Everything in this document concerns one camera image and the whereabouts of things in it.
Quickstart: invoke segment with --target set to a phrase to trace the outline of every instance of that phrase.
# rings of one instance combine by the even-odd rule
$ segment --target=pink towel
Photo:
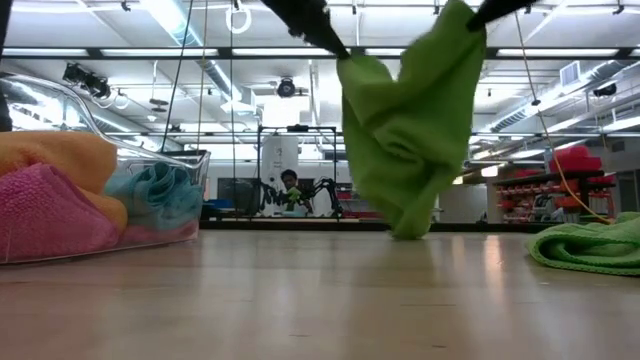
[[[180,228],[166,231],[150,229],[140,225],[129,225],[120,237],[118,247],[194,240],[198,237],[199,227],[198,220],[193,220]]]
[[[118,241],[115,224],[51,165],[0,177],[0,199],[0,262],[78,255]]]

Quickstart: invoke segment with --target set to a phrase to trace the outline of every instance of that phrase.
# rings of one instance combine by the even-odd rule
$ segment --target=rope
[[[534,102],[538,103],[538,97],[536,96],[536,90],[535,90],[535,87],[533,86],[531,71],[529,69],[529,61],[527,60],[527,53],[524,47],[524,40],[522,38],[522,28],[520,27],[520,18],[518,17],[518,12],[515,12],[514,15],[516,18],[516,25],[518,27],[518,38],[520,40],[520,47],[522,48],[522,58],[524,60],[525,70],[527,71],[529,87],[531,88],[531,94],[533,95]],[[595,216],[598,220],[603,221],[607,224],[613,223],[610,219],[607,219],[597,214],[595,211],[591,210],[589,205],[582,202],[582,200],[580,200],[580,198],[573,192],[573,190],[571,190],[571,188],[569,187],[569,184],[567,183],[567,179],[564,176],[564,171],[562,171],[562,167],[560,166],[560,161],[558,160],[556,149],[553,146],[553,142],[551,141],[551,137],[549,136],[549,131],[547,130],[547,125],[544,123],[544,118],[542,117],[542,113],[540,113],[540,110],[536,111],[536,115],[538,116],[538,119],[540,120],[540,124],[542,124],[542,128],[544,129],[545,138],[547,139],[547,142],[549,143],[549,147],[551,148],[551,155],[553,156],[553,161],[556,163],[556,166],[558,167],[558,173],[560,174],[560,178],[562,179],[562,185],[564,185],[564,187],[567,189],[571,197],[573,197],[573,199],[576,200],[578,204],[580,204],[580,206],[582,206],[585,210],[587,210],[587,212],[589,212],[591,215]]]
[[[198,137],[196,139],[196,152],[200,150],[200,128],[202,126],[202,109],[204,107],[204,63],[207,61],[207,33],[209,25],[209,0],[205,2],[204,11],[204,44],[202,45],[202,71],[200,72],[200,108],[198,109]]]
[[[189,25],[191,24],[191,13],[193,13],[193,0],[189,3],[189,14],[187,15],[187,23],[184,26],[184,37],[182,38],[182,47],[180,49],[180,60],[178,60],[178,69],[176,70],[176,79],[173,82],[171,90],[171,100],[169,101],[169,111],[167,112],[167,123],[164,126],[164,136],[162,137],[162,146],[160,152],[164,152],[164,145],[167,142],[169,134],[169,122],[171,121],[171,113],[173,112],[173,100],[176,98],[176,90],[178,89],[178,79],[180,79],[180,71],[182,70],[182,60],[184,59],[184,49],[187,47],[187,37],[189,36]]]

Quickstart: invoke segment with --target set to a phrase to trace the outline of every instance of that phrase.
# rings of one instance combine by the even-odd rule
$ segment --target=ceiling
[[[158,6],[173,0],[155,0]],[[407,46],[428,31],[437,18],[435,5],[445,0],[329,0],[331,19],[336,32],[347,46]],[[473,6],[479,0],[468,0]],[[175,47],[176,42],[165,31],[158,16],[148,11],[146,1],[128,1],[130,12],[122,10],[121,1],[112,0],[14,0],[10,27],[5,46],[20,47]],[[182,1],[185,9],[191,1]],[[640,44],[640,0],[622,1],[625,11],[613,15],[617,1],[606,0],[544,0],[530,13],[520,14],[520,23],[527,47],[637,47]],[[246,31],[232,34],[226,24],[230,1],[210,0],[205,11],[204,0],[193,1],[191,24],[207,47],[302,47],[301,40],[287,34],[283,23],[260,1],[243,0],[240,5],[250,12],[251,22]],[[356,5],[356,15],[352,5]],[[232,16],[232,25],[243,26],[244,14]],[[519,47],[518,29],[513,16],[492,23],[488,27],[488,46]],[[3,66],[13,71],[34,75],[65,84],[62,74],[69,61],[22,59],[5,60]],[[203,130],[255,130],[258,116],[225,112],[221,106],[227,100],[215,84],[202,73],[195,61],[160,60],[154,84],[154,62],[149,60],[79,60],[85,69],[108,78],[114,90],[126,98],[114,96],[97,101],[107,107],[108,114],[120,116],[150,130],[164,130],[167,113],[155,114],[150,121],[149,99],[170,101],[177,85],[171,111],[171,124],[181,124],[183,130],[195,131],[199,120]],[[392,73],[399,70],[399,60],[385,60]],[[543,92],[549,84],[559,81],[559,71],[571,63],[563,60],[529,61],[531,82]],[[318,106],[315,124],[340,128],[340,83],[335,61],[321,59],[259,59],[218,60],[222,72],[234,85],[252,89],[256,105],[277,101],[274,85],[282,77],[291,77],[305,94],[314,79],[314,103]],[[583,67],[593,66],[584,62]],[[80,91],[85,99],[86,94]],[[478,84],[475,98],[475,131],[487,131],[489,125],[518,104],[526,103],[531,95],[525,64],[517,60],[488,60]],[[563,102],[545,110],[549,124],[583,113],[586,97],[574,94]],[[297,100],[299,122],[313,124],[309,110],[309,96]],[[518,123],[502,131],[540,131],[534,120]],[[185,143],[193,139],[182,140]],[[203,139],[203,142],[226,142],[231,137]]]

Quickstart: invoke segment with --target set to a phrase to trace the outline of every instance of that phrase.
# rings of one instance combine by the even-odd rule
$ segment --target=security camera
[[[296,86],[293,83],[293,79],[286,77],[280,80],[276,93],[281,98],[290,98],[296,94]]]

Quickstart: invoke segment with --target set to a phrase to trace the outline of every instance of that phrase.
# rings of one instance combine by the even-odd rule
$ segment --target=yellow cable
[[[533,80],[531,79],[531,71],[529,70],[529,62],[527,60],[527,54],[526,54],[525,47],[524,47],[524,40],[522,39],[522,29],[520,27],[520,19],[518,18],[518,13],[517,12],[515,12],[514,15],[515,15],[515,18],[516,18],[516,25],[518,27],[518,37],[520,39],[520,46],[522,48],[522,57],[523,57],[523,60],[524,60],[524,66],[525,66],[525,69],[527,71],[527,77],[529,79],[529,86],[531,87],[531,94],[533,95],[533,100],[537,101],[538,98],[536,96],[536,91],[535,91],[535,88],[533,86]],[[547,142],[549,143],[549,147],[551,148],[551,155],[553,157],[553,161],[555,162],[556,166],[558,167],[558,173],[560,174],[560,178],[562,179],[562,184],[567,189],[567,191],[569,192],[571,197],[573,197],[574,200],[576,200],[578,202],[578,204],[580,204],[580,206],[582,206],[585,210],[587,210],[591,215],[595,216],[598,220],[603,221],[603,222],[605,222],[607,224],[613,223],[613,221],[611,221],[610,219],[607,219],[604,216],[601,216],[601,215],[597,214],[595,211],[591,210],[589,205],[587,205],[584,202],[582,202],[582,200],[580,200],[580,198],[573,192],[573,190],[571,190],[571,187],[567,183],[567,179],[564,176],[564,171],[562,171],[562,167],[560,166],[560,161],[558,160],[558,156],[556,155],[555,147],[553,146],[553,142],[551,141],[551,137],[549,136],[549,131],[547,130],[547,125],[544,123],[544,119],[542,117],[542,114],[540,113],[540,110],[536,111],[536,115],[538,116],[538,119],[540,119],[540,123],[542,124],[542,128],[544,129],[545,137],[547,139]]]
[[[202,64],[200,64],[202,71],[200,72],[200,106],[198,109],[198,137],[196,139],[196,151],[200,150],[200,128],[202,126],[202,109],[204,107],[204,69],[205,63],[207,61],[207,26],[209,25],[209,0],[206,0],[204,8],[204,39],[202,44]]]

